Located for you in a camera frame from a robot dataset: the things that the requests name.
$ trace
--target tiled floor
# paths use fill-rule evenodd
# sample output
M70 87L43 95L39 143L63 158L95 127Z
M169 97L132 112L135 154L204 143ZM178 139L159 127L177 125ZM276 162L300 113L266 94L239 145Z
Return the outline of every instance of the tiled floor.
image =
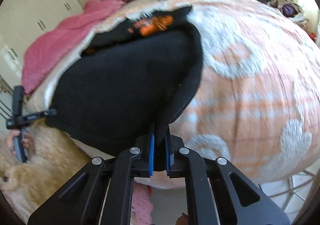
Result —
M260 188L293 222L309 193L314 175L320 168L320 159L304 172L289 179L264 183ZM154 204L152 219L155 225L174 225L182 212L187 213L186 191L153 189L151 201Z

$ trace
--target fluffy tan blanket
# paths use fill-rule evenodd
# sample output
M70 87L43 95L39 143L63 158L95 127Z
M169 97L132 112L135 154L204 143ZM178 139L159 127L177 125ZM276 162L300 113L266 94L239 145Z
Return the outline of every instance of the fluffy tan blanket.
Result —
M25 223L31 213L90 160L64 132L47 127L44 121L34 123L29 133L35 143L35 153L29 162L17 163L4 145L0 148L0 176L9 178L8 183L0 179L0 188Z

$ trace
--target peach bedspread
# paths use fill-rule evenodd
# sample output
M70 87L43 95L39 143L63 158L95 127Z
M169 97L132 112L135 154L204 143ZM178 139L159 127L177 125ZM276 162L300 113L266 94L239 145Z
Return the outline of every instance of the peach bedspread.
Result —
M90 34L47 76L28 102L50 106L60 76L95 33L125 16L193 5L204 67L199 90L171 125L172 134L202 156L224 156L256 183L278 180L314 162L319 149L320 50L279 11L255 0L166 0L123 8ZM164 173L139 182L173 188Z

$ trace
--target cabinet handle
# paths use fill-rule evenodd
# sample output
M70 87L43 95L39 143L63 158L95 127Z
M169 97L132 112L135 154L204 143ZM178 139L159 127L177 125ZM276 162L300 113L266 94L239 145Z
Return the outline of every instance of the cabinet handle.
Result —
M16 57L18 57L17 53L16 53L12 48L11 48L11 50L12 50L13 54L14 54Z
M44 29L47 29L47 27L45 26L45 24L40 20L40 22L42 23L42 25L43 25L43 28Z
M10 56L12 57L13 60L16 60L15 57L13 57L13 55L10 53L9 50L8 50L8 53L10 54Z
M40 24L39 22L37 22L37 23L38 23L38 25L40 26L41 30L43 31L43 28L42 28L41 24Z

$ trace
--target pink fabric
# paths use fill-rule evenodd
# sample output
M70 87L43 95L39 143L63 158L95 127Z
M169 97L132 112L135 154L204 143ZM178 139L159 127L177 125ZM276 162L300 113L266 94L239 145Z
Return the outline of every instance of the pink fabric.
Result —
M153 205L149 199L147 185L134 183L131 208L136 218L135 225L151 225Z
M82 14L62 21L39 37L25 52L22 85L30 95L57 65L99 22L117 12L129 0L89 0Z

